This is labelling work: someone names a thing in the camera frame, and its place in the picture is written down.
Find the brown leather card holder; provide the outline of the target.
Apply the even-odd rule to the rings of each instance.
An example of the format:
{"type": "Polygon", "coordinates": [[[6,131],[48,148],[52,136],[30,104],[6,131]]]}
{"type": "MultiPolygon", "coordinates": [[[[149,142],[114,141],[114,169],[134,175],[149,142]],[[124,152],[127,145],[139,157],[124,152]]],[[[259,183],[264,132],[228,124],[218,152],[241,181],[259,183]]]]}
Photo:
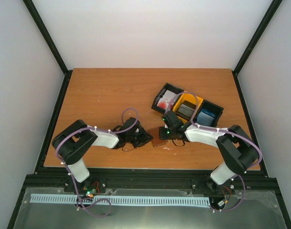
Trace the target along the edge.
{"type": "Polygon", "coordinates": [[[159,127],[154,127],[148,130],[148,133],[153,137],[153,139],[151,140],[153,147],[160,147],[168,142],[167,140],[160,139],[159,130],[159,127]]]}

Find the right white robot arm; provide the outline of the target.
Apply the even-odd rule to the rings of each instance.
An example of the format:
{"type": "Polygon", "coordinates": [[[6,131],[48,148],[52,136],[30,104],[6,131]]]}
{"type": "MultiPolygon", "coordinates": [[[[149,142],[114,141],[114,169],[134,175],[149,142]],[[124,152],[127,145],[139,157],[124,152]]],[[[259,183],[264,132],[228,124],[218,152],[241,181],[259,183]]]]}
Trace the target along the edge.
{"type": "Polygon", "coordinates": [[[210,180],[222,185],[228,180],[245,172],[262,161],[260,148],[238,125],[230,128],[209,127],[193,122],[183,123],[173,111],[162,116],[165,126],[160,127],[162,140],[181,140],[183,143],[196,142],[219,149],[223,158],[210,174],[210,180]]]}

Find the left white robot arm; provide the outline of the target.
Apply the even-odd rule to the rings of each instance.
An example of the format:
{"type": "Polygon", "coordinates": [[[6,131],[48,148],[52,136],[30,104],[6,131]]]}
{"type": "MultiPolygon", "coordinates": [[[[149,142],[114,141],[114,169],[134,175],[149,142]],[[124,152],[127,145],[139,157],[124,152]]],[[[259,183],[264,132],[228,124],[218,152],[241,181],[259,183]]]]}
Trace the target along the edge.
{"type": "Polygon", "coordinates": [[[90,147],[119,149],[129,143],[138,148],[152,139],[153,136],[134,117],[112,130],[98,129],[87,125],[83,120],[76,120],[52,140],[52,146],[56,150],[56,156],[67,166],[68,173],[75,178],[75,187],[81,192],[87,192],[91,189],[92,180],[83,156],[90,147]]]}

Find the dark grey card stack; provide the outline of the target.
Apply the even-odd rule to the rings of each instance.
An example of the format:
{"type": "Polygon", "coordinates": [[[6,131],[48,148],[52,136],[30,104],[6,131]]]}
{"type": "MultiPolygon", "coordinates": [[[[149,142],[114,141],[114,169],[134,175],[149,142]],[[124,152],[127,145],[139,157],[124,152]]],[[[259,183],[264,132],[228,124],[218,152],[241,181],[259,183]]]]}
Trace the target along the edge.
{"type": "Polygon", "coordinates": [[[178,116],[180,116],[181,118],[185,119],[185,120],[190,120],[192,118],[192,115],[194,113],[196,109],[196,105],[187,101],[187,100],[184,100],[179,108],[176,110],[176,114],[178,116]]]}

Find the red white card stack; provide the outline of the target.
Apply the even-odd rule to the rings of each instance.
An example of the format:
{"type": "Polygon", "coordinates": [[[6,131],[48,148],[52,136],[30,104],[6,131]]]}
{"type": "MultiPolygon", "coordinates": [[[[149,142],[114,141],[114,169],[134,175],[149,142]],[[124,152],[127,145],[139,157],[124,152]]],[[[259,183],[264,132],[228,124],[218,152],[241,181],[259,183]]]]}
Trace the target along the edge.
{"type": "Polygon", "coordinates": [[[172,106],[177,99],[178,94],[166,90],[157,102],[157,107],[166,111],[169,106],[172,106]]]}

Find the blue card stack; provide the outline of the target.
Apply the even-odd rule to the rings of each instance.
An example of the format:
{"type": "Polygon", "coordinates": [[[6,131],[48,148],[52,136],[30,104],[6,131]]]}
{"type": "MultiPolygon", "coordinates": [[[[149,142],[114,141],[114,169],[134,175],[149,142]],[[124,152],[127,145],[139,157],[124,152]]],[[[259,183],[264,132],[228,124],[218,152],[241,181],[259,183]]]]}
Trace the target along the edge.
{"type": "Polygon", "coordinates": [[[217,124],[218,113],[208,109],[201,109],[196,117],[196,122],[200,125],[215,127],[217,124]]]}

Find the black bin left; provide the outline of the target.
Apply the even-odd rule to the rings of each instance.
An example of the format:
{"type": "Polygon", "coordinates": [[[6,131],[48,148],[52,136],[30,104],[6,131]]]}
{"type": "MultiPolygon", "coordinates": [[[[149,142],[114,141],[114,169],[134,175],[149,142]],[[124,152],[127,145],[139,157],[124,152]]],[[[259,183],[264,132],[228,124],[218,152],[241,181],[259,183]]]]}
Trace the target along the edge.
{"type": "Polygon", "coordinates": [[[152,110],[164,114],[168,106],[172,109],[174,103],[178,100],[178,94],[182,92],[184,92],[183,89],[166,83],[154,98],[151,105],[152,110]]]}

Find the black bin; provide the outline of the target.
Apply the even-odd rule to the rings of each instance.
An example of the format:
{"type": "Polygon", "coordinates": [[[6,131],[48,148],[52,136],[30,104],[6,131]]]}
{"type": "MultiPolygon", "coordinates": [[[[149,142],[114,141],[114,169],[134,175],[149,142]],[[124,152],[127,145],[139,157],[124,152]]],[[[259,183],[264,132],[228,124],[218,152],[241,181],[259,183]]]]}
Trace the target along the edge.
{"type": "Polygon", "coordinates": [[[164,114],[168,106],[172,109],[174,103],[178,100],[178,94],[182,92],[184,92],[183,89],[166,83],[154,98],[151,105],[152,110],[164,114]]]}
{"type": "Polygon", "coordinates": [[[223,107],[208,100],[203,100],[196,112],[193,122],[204,126],[216,127],[223,111],[223,107]]]}

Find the yellow bin middle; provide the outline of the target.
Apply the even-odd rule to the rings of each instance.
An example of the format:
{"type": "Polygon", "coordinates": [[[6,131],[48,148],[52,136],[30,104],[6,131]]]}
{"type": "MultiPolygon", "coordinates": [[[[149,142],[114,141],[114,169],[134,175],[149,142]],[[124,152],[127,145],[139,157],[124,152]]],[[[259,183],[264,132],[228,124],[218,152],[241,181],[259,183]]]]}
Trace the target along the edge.
{"type": "Polygon", "coordinates": [[[172,100],[170,110],[174,111],[183,123],[186,123],[190,121],[194,112],[200,109],[204,101],[203,98],[184,91],[172,100]]]}

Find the black bin right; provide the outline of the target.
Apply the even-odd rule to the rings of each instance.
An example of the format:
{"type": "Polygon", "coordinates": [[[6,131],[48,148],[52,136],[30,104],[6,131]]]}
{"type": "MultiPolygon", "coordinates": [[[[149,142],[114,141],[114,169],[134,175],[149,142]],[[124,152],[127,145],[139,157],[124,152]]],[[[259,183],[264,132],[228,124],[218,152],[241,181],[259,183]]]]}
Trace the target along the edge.
{"type": "Polygon", "coordinates": [[[208,100],[203,100],[196,112],[193,122],[204,126],[216,127],[223,111],[223,107],[208,100]]]}

